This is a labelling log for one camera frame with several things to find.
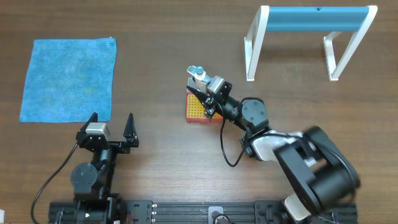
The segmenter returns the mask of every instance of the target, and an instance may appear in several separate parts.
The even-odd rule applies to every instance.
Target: white rack leg
[[[329,80],[337,81],[345,66],[347,65],[349,59],[354,54],[357,46],[361,42],[362,38],[365,36],[365,33],[368,31],[369,26],[372,24],[374,16],[377,13],[377,6],[368,6],[369,12],[363,21],[361,27],[358,31],[354,32],[349,40],[348,46],[341,57],[338,65],[336,66],[335,54],[333,52],[333,43],[332,40],[337,37],[341,32],[332,32],[326,37],[323,38],[323,45],[325,46],[325,54],[326,54],[326,64],[328,66]]]
[[[257,63],[268,22],[269,6],[260,6],[244,38],[244,56],[246,62],[246,80],[254,81]]]

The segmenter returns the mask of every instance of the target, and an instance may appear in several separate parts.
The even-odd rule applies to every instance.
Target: tabletop
[[[367,6],[376,18],[340,80],[329,82],[324,33],[266,33],[256,81],[246,82],[244,36],[259,6]],[[395,223],[398,208],[397,1],[48,1],[0,2],[0,209],[6,222],[29,223],[30,206],[59,167],[83,123],[20,123],[25,75],[35,39],[116,38],[109,129],[122,140],[130,112],[139,148],[120,155],[112,192],[126,200],[253,202],[293,192],[278,164],[244,156],[230,168],[220,150],[220,124],[187,124],[189,65],[233,84],[231,96],[260,97],[282,131],[318,125],[360,174],[360,223]],[[349,34],[334,40],[340,58]],[[224,129],[234,160],[242,132]],[[49,202],[71,201],[72,169],[89,162],[78,149],[35,208],[47,221]]]

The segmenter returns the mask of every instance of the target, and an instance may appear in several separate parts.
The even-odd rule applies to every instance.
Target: blue and white rack
[[[261,45],[268,32],[331,32],[323,38],[329,80],[337,81],[377,13],[365,7],[269,7],[261,6],[244,38],[246,80],[254,81]],[[342,32],[353,32],[336,66],[332,40]]]

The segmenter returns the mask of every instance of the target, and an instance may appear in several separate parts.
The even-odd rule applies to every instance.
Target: wooden table
[[[246,82],[243,37],[261,4],[367,6],[378,14],[338,82],[329,82],[325,34],[266,34],[256,81]],[[227,78],[232,96],[256,96],[273,128],[322,127],[361,175],[360,223],[395,223],[398,208],[397,1],[16,1],[0,2],[0,208],[6,222],[27,223],[42,184],[66,158],[83,123],[20,123],[34,39],[115,37],[113,112],[109,128],[122,140],[134,113],[140,147],[118,157],[113,192],[125,199],[173,202],[279,200],[292,188],[277,164],[246,156],[223,160],[219,124],[187,124],[189,65]],[[335,40],[337,57],[349,35]],[[231,160],[242,132],[227,124]],[[36,208],[47,221],[51,201],[70,201],[70,172],[91,153],[79,149],[47,186]]]

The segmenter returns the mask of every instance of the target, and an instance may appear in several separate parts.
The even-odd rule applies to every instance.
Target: robotic arm
[[[321,128],[290,134],[274,131],[262,100],[235,100],[229,96],[232,84],[210,77],[203,67],[189,66],[187,72],[187,89],[202,103],[206,117],[219,113],[246,132],[241,144],[249,157],[277,161],[282,167],[295,191],[282,201],[286,222],[319,215],[355,194],[360,186],[358,173]]]

